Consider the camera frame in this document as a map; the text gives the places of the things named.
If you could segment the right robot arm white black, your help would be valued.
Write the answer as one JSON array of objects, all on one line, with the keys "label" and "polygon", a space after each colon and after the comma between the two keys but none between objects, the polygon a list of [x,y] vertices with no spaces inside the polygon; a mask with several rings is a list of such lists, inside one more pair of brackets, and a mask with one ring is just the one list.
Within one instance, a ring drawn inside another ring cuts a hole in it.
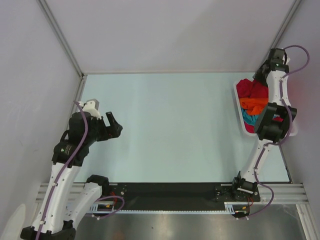
[{"label": "right robot arm white black", "polygon": [[268,58],[253,78],[268,88],[268,103],[263,108],[254,132],[257,141],[245,167],[234,178],[230,195],[237,202],[252,199],[258,194],[260,168],[272,146],[280,146],[291,135],[297,109],[290,104],[287,80],[291,74],[285,49],[272,48]]}]

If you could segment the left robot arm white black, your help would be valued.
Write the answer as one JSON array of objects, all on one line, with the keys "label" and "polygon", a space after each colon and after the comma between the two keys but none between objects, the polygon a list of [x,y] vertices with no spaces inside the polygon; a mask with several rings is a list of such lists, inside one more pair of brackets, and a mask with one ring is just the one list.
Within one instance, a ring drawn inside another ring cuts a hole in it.
[{"label": "left robot arm white black", "polygon": [[107,112],[106,117],[109,126],[91,110],[80,110],[71,116],[69,129],[54,147],[50,181],[38,215],[31,226],[22,229],[21,239],[73,240],[80,221],[94,202],[116,199],[111,194],[109,179],[93,174],[71,207],[67,208],[74,180],[89,154],[90,146],[121,135],[123,127],[112,112]]}]

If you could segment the crimson red t shirt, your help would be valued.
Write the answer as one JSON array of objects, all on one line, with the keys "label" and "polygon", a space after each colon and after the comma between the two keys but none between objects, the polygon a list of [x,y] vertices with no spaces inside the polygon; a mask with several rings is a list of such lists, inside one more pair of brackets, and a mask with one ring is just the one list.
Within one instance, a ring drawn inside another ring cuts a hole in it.
[{"label": "crimson red t shirt", "polygon": [[262,85],[259,81],[254,79],[242,79],[236,85],[236,91],[239,98],[268,98],[269,89],[267,86]]}]

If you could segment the white perforated plastic basket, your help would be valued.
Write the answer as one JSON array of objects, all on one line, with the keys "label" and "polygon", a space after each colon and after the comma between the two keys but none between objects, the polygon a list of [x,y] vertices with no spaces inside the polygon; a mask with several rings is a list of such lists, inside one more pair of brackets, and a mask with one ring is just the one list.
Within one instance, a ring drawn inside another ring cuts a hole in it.
[{"label": "white perforated plastic basket", "polygon": [[[240,101],[239,101],[239,96],[238,96],[238,92],[237,92],[237,84],[238,84],[238,81],[233,83],[233,91],[234,91],[234,96],[235,96],[237,113],[239,115],[239,126],[240,126],[240,129],[241,129],[242,133],[245,136],[256,137],[257,135],[255,133],[249,132],[246,129],[246,125],[245,125],[245,122],[244,122],[244,119],[243,119],[243,114],[242,114],[241,105],[240,105]],[[293,125],[292,125],[291,132],[290,132],[290,136],[294,137],[297,134],[298,134],[298,126],[297,126],[297,123],[294,121]]]}]

